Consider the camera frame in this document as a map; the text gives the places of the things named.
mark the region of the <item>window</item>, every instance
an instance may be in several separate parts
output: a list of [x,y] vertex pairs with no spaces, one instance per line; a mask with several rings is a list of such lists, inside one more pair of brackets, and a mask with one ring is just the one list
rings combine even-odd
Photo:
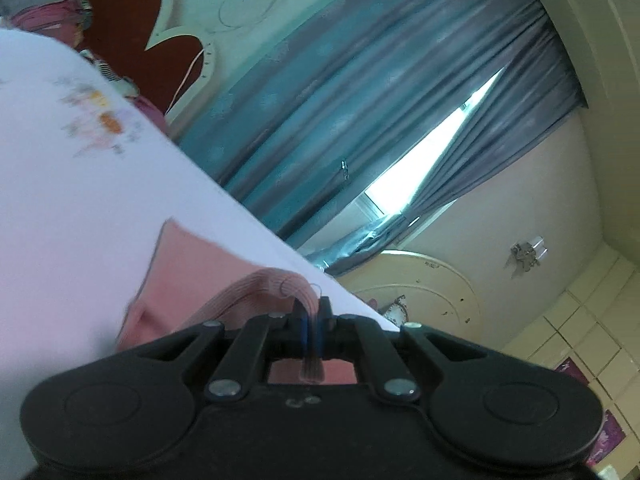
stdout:
[[482,100],[499,73],[366,189],[366,195],[383,214],[397,213],[409,203],[420,183],[450,145],[460,125]]

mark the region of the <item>cream curved headboard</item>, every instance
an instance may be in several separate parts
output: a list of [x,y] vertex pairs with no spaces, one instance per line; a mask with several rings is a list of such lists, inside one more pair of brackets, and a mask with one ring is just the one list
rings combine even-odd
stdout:
[[481,314],[469,282],[444,262],[424,254],[383,251],[369,263],[338,278],[361,300],[379,307],[406,297],[409,321],[478,342]]

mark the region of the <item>gray curtain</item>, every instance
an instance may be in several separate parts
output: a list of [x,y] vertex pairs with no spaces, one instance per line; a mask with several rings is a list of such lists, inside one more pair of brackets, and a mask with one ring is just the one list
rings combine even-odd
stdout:
[[583,104],[564,46],[549,23],[500,73],[402,212],[384,216],[308,259],[334,276],[365,263],[415,219],[523,156]]
[[548,26],[538,0],[335,0],[179,145],[296,248]]

